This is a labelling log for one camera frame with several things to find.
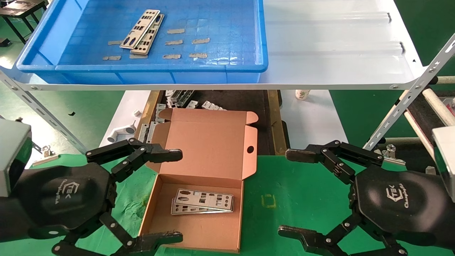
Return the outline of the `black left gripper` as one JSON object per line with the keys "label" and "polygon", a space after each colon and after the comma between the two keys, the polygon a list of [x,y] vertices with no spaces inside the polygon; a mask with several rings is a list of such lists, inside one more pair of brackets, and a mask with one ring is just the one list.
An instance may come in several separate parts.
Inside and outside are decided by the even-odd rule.
{"label": "black left gripper", "polygon": [[[75,243],[101,224],[122,243],[113,256],[154,256],[160,246],[183,241],[182,233],[177,231],[132,238],[110,215],[117,196],[116,182],[123,182],[147,162],[181,160],[180,149],[166,150],[160,144],[130,138],[88,151],[86,158],[89,164],[84,166],[44,167],[21,175],[14,187],[14,198],[18,203],[17,216],[26,225],[25,237],[68,234],[53,246],[53,254],[58,256],[99,256]],[[112,176],[100,166],[117,159],[122,162],[111,169]]]}

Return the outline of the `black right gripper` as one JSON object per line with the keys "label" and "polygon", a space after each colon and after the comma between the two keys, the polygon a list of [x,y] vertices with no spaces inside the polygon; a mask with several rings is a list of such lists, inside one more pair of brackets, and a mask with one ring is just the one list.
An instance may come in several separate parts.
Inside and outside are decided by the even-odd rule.
{"label": "black right gripper", "polygon": [[[439,176],[384,170],[382,155],[338,140],[287,149],[285,157],[292,162],[321,163],[343,183],[353,183],[356,213],[327,235],[288,225],[278,228],[279,236],[300,241],[306,252],[347,256],[338,243],[357,226],[385,248],[356,256],[406,256],[396,240],[416,246],[450,246],[450,196]],[[367,168],[355,175],[344,159]]]}

